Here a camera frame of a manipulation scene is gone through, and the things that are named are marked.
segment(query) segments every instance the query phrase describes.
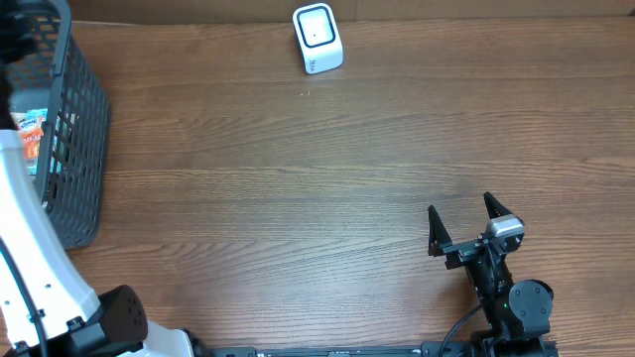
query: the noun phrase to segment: beige backdrop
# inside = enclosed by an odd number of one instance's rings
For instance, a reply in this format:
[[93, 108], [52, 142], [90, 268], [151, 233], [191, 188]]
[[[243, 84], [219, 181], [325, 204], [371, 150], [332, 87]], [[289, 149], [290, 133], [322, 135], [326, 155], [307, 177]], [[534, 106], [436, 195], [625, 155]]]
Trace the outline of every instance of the beige backdrop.
[[[76, 20], [129, 24], [289, 22], [302, 0], [68, 0]], [[331, 0], [339, 21], [625, 16], [635, 0]]]

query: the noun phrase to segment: snack bag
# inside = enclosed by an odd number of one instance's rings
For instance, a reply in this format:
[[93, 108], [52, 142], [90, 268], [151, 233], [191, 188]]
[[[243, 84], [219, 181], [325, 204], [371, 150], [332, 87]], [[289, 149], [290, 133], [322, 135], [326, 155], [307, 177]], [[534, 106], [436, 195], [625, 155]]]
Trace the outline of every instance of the snack bag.
[[47, 111], [48, 109], [29, 110], [24, 120], [18, 124], [29, 175], [35, 175], [38, 170], [40, 140], [44, 136], [42, 123], [47, 120]]

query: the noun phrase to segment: table surface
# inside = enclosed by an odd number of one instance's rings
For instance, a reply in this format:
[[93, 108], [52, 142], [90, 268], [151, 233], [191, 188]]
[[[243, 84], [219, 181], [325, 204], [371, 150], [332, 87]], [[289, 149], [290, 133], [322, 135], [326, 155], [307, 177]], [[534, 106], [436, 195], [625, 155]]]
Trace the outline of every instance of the table surface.
[[290, 24], [76, 29], [112, 103], [100, 232], [70, 252], [87, 281], [212, 346], [440, 340], [476, 299], [428, 257], [427, 207], [473, 239], [490, 190], [562, 355], [631, 355], [635, 22], [340, 32], [342, 68], [309, 76]]

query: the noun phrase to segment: gray plastic basket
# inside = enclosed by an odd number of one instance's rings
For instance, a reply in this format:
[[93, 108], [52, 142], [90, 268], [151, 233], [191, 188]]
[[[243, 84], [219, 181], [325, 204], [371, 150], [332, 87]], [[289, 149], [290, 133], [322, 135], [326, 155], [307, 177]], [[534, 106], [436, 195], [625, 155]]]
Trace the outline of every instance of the gray plastic basket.
[[34, 184], [65, 248], [96, 235], [110, 104], [70, 34], [64, 0], [21, 0], [38, 51], [7, 68], [13, 112], [48, 108]]

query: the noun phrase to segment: black cable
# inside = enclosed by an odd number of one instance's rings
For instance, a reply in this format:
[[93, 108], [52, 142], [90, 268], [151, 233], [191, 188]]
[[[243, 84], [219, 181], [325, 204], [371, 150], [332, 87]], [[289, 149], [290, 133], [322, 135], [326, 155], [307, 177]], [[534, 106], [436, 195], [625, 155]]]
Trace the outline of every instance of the black cable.
[[479, 312], [483, 308], [482, 304], [479, 304], [477, 307], [473, 308], [470, 312], [468, 312], [464, 317], [462, 317], [453, 328], [449, 330], [447, 335], [445, 336], [444, 342], [441, 344], [441, 349], [439, 350], [439, 357], [444, 357], [445, 347], [447, 343], [452, 338], [454, 333], [463, 326], [475, 313]]
[[47, 335], [44, 331], [44, 325], [42, 324], [42, 318], [40, 317], [40, 312], [36, 308], [36, 305], [33, 303], [33, 299], [29, 294], [29, 290], [27, 289], [27, 285], [24, 283], [22, 279], [22, 275], [16, 266], [16, 262], [13, 261], [13, 257], [9, 253], [9, 249], [4, 244], [2, 237], [0, 237], [0, 252], [4, 257], [4, 261], [7, 262], [7, 266], [9, 267], [9, 271], [13, 275], [13, 279], [16, 281], [16, 285], [18, 285], [18, 290], [20, 290], [20, 294], [22, 295], [22, 299], [24, 300], [24, 304], [27, 306], [29, 310], [29, 315], [33, 320], [33, 323], [36, 325], [36, 332], [38, 333], [38, 339], [40, 340], [40, 354], [42, 357], [49, 357], [49, 350], [47, 346]]

